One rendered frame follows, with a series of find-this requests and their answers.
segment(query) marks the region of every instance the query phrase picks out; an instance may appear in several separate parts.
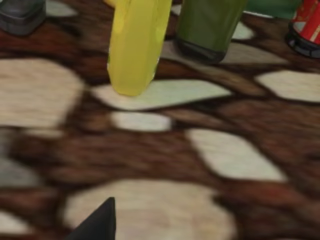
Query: patterned tablecloth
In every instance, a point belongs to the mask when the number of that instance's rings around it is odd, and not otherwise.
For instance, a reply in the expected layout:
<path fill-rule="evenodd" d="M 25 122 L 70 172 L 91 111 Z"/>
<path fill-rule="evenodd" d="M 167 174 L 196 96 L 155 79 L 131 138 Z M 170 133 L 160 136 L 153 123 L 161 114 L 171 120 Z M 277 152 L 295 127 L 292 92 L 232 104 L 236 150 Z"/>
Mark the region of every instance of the patterned tablecloth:
<path fill-rule="evenodd" d="M 110 196 L 117 240 L 320 239 L 320 62 L 247 14 L 220 65 L 185 60 L 174 4 L 137 98 L 109 85 L 101 0 L 0 32 L 0 240 L 62 240 Z"/>

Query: dark green container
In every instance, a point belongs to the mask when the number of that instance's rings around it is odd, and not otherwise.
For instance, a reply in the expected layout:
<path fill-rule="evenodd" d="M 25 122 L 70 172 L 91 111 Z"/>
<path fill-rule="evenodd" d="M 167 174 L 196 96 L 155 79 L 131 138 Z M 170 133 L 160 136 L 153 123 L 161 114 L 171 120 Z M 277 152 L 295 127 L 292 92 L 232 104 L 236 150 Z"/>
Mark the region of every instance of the dark green container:
<path fill-rule="evenodd" d="M 245 10 L 291 20 L 301 3 L 302 0 L 248 0 Z"/>
<path fill-rule="evenodd" d="M 248 0 L 184 0 L 175 46 L 187 58 L 217 64 L 225 57 Z"/>

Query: floor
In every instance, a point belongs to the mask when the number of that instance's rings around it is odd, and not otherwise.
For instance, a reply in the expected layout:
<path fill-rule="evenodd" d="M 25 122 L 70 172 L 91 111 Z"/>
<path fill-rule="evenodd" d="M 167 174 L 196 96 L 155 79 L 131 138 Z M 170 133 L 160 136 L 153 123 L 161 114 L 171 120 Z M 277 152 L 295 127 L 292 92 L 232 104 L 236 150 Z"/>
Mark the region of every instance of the floor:
<path fill-rule="evenodd" d="M 48 0 L 0 32 L 0 240 L 62 240 L 106 198 L 117 240 L 319 240 L 320 62 L 245 14 L 217 66 L 172 48 L 137 98 L 106 75 L 113 9 Z"/>

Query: black pointed object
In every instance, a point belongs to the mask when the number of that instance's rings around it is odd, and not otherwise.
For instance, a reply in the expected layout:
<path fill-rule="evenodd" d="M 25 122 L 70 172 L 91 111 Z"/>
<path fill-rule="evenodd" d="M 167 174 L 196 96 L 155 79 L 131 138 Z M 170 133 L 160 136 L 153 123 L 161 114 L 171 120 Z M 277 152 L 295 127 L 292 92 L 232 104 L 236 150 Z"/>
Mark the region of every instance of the black pointed object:
<path fill-rule="evenodd" d="M 31 34 L 46 19 L 46 0 L 2 0 L 0 28 L 9 34 Z"/>
<path fill-rule="evenodd" d="M 108 198 L 64 240 L 115 240 L 116 200 Z"/>

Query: red bottle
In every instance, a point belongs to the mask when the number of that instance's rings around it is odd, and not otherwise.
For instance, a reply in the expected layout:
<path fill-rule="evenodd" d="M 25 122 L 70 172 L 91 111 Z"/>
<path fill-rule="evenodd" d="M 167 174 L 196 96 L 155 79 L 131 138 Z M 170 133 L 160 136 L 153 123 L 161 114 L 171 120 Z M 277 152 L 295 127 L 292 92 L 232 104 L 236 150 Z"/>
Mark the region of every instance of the red bottle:
<path fill-rule="evenodd" d="M 297 53 L 320 59 L 320 0 L 303 0 L 289 24 L 285 41 Z"/>

